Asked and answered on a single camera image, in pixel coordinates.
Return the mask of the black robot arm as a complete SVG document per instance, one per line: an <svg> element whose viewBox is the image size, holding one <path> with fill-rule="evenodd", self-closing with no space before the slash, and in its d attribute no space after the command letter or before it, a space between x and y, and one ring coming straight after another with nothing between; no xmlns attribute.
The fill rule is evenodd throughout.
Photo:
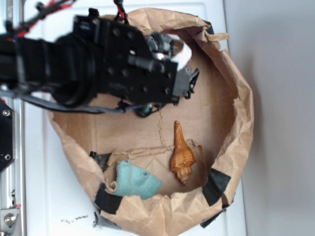
<svg viewBox="0 0 315 236"><path fill-rule="evenodd" d="M0 40L0 82L16 94L48 92L63 107L109 94L134 105L177 104L190 98L198 70L191 49L173 34L144 36L135 27L76 17L73 31L51 43L10 36Z"/></svg>

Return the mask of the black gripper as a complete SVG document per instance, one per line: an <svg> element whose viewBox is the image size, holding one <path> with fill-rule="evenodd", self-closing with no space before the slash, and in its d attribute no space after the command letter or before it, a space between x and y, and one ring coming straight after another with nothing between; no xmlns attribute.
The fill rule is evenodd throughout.
<svg viewBox="0 0 315 236"><path fill-rule="evenodd" d="M133 104L178 103L190 99L199 69L158 59L136 27L115 21L76 16L73 34L92 48L96 62L96 92L110 94Z"/></svg>

